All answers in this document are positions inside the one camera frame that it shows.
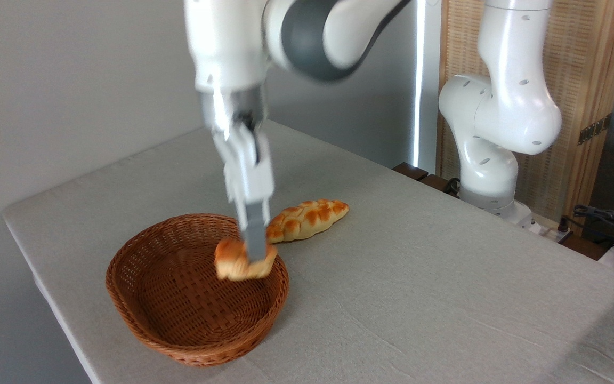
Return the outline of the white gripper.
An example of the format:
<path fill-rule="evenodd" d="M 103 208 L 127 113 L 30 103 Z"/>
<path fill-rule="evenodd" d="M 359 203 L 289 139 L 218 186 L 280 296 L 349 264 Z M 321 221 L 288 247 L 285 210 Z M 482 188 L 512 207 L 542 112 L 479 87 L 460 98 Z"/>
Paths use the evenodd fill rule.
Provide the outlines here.
<path fill-rule="evenodd" d="M 223 160 L 229 202 L 236 203 L 239 230 L 249 262 L 266 256 L 266 227 L 270 222 L 269 199 L 274 192 L 268 136 L 237 122 L 226 130 L 214 130 L 213 142 Z"/>

